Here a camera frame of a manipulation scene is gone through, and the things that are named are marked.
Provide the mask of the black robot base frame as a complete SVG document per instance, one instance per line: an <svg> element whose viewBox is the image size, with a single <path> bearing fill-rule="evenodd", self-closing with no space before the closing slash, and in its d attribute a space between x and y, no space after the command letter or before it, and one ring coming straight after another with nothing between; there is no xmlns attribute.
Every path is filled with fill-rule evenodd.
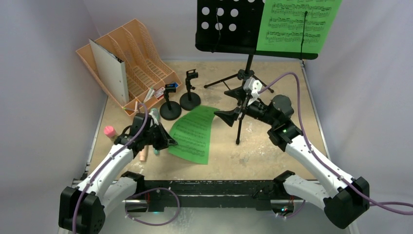
<svg viewBox="0 0 413 234"><path fill-rule="evenodd" d="M274 180L147 180L139 176L137 189L127 196L130 204L140 204L149 212L166 207L254 208L288 216L302 199L288 195Z"/></svg>

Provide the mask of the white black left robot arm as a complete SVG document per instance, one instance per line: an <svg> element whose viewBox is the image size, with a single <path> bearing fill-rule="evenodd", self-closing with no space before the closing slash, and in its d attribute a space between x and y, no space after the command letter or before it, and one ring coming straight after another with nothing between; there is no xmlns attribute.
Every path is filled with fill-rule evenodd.
<svg viewBox="0 0 413 234"><path fill-rule="evenodd" d="M124 199L140 199L147 192L143 175L125 172L115 178L145 148L163 150L177 145L153 114L136 114L114 141L109 153L83 181L60 195L58 226L74 234L97 234L106 216Z"/></svg>

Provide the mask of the pink toy microphone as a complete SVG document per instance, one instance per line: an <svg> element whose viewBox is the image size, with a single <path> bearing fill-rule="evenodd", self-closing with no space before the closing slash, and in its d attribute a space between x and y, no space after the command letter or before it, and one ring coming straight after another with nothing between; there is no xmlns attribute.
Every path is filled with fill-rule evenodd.
<svg viewBox="0 0 413 234"><path fill-rule="evenodd" d="M149 151L149 146L146 145L142 151L139 153L139 161L140 162L146 162L147 157L148 157L148 151Z"/></svg>

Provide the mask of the black mic stand for pink mic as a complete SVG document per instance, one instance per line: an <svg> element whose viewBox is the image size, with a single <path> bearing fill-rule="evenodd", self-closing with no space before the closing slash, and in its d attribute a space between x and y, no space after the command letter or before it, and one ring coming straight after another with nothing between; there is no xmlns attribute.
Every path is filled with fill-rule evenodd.
<svg viewBox="0 0 413 234"><path fill-rule="evenodd" d="M159 109L160 116L165 120L175 120L182 113L182 108L180 104L176 101L171 101L169 99L170 93L176 93L176 87L172 83L165 85L165 90L164 90L165 103L163 103Z"/></svg>

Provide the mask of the black tripod music stand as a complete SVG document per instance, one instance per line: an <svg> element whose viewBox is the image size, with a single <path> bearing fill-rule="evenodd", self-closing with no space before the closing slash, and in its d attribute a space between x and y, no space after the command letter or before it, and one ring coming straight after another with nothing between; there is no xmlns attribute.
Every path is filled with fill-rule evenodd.
<svg viewBox="0 0 413 234"><path fill-rule="evenodd" d="M197 31L195 47L203 52L235 53L248 55L244 70L234 77L245 81L253 77L251 70L254 55L298 58L294 52L259 52L256 49L264 2L261 0L199 0L197 2ZM267 119L259 120L270 125L271 142L284 150L286 145L302 134L291 120L294 113L291 100L284 95L276 95L266 104Z"/></svg>

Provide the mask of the orange plastic file organizer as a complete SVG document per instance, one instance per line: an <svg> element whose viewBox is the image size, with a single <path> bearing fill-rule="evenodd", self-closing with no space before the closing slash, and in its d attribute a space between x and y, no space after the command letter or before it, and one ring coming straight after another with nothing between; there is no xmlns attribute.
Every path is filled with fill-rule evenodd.
<svg viewBox="0 0 413 234"><path fill-rule="evenodd" d="M126 105L120 105L100 80L90 44L77 49L76 53L102 90L121 109L122 107L134 109L136 100L138 103L145 104L148 109L164 103L163 97L157 99L154 96L147 102L143 102L151 87L157 90L165 87L166 84L176 82L179 85L176 91L180 92L183 89L183 83L176 72L168 67L158 55L148 29L137 19L129 21L95 41L125 62L130 99ZM129 117L137 113L137 111L130 112L123 109L122 111Z"/></svg>

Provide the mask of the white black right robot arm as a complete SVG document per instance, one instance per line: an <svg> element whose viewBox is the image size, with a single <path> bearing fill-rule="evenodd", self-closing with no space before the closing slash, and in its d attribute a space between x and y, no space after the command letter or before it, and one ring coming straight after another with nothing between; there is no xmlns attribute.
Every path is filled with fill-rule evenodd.
<svg viewBox="0 0 413 234"><path fill-rule="evenodd" d="M291 120L294 113L289 97L276 95L266 105L261 99L248 104L252 96L243 87L227 90L226 96L237 100L231 111L216 111L214 114L228 126L239 116L247 115L270 125L267 131L270 141L296 159L317 180L309 182L293 172L277 177L274 194L279 198L298 196L322 209L327 218L338 228L345 229L366 212L370 205L363 196L370 195L370 185L363 177L354 178L342 171L305 137L304 132Z"/></svg>

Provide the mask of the grey binder folder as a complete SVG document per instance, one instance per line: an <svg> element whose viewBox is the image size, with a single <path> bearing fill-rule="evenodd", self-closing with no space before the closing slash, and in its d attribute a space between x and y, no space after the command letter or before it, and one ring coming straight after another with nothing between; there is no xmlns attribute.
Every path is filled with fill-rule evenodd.
<svg viewBox="0 0 413 234"><path fill-rule="evenodd" d="M126 105L130 99L125 62L96 41L89 42L100 80L120 105Z"/></svg>

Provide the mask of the red white staples box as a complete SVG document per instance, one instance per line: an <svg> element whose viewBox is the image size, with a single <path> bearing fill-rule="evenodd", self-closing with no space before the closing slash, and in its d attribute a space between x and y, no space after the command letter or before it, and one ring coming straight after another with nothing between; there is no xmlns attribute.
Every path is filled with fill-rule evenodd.
<svg viewBox="0 0 413 234"><path fill-rule="evenodd" d="M153 96L157 99L161 99L164 96L165 87L161 87L154 91Z"/></svg>

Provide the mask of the green capped marker middle slot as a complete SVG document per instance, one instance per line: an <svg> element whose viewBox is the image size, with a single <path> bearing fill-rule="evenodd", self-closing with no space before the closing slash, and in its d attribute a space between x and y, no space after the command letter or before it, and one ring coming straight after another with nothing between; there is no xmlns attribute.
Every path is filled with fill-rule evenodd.
<svg viewBox="0 0 413 234"><path fill-rule="evenodd" d="M145 96L143 102L147 102L152 97L153 93L154 93L154 88L153 87L149 88L148 93Z"/></svg>

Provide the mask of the pink capped bottle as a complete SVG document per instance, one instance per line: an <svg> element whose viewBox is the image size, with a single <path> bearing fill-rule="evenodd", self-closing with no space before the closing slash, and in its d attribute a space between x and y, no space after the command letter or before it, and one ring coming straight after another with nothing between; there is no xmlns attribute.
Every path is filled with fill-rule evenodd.
<svg viewBox="0 0 413 234"><path fill-rule="evenodd" d="M104 134L107 138L109 138L111 140L111 142L115 142L116 139L119 137L118 132L111 125L108 125L108 126L104 127Z"/></svg>

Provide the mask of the black mic stand with green mic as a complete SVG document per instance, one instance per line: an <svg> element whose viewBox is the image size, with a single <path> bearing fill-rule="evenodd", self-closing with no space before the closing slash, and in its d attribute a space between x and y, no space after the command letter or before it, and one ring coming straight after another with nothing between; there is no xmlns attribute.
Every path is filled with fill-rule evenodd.
<svg viewBox="0 0 413 234"><path fill-rule="evenodd" d="M195 87L191 85L191 80L198 78L198 76L196 69L186 71L185 86L187 92L180 97L180 106L186 111L191 111L201 104L200 96L192 92Z"/></svg>

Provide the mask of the green sheet music paper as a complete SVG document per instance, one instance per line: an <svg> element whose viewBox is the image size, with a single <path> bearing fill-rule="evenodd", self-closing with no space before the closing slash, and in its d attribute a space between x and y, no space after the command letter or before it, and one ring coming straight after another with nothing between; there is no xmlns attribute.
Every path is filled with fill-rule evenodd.
<svg viewBox="0 0 413 234"><path fill-rule="evenodd" d="M257 51L320 53L340 5L340 0L264 1Z"/></svg>
<svg viewBox="0 0 413 234"><path fill-rule="evenodd" d="M177 141L168 152L196 164L207 165L212 122L217 108L200 105L179 118L169 135Z"/></svg>

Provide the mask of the mint green toy microphone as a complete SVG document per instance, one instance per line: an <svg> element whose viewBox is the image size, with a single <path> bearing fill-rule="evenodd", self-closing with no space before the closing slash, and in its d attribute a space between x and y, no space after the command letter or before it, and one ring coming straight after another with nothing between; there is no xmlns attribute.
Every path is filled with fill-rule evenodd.
<svg viewBox="0 0 413 234"><path fill-rule="evenodd" d="M158 109L157 109L157 108L151 108L151 110L150 110L150 115L152 116L152 119L153 119L154 124L155 124L155 125L158 125L159 122L160 122L160 114L159 114ZM153 153L154 153L156 156L159 156L159 155L160 155L159 150L157 150L157 149L155 149L155 148L153 148Z"/></svg>

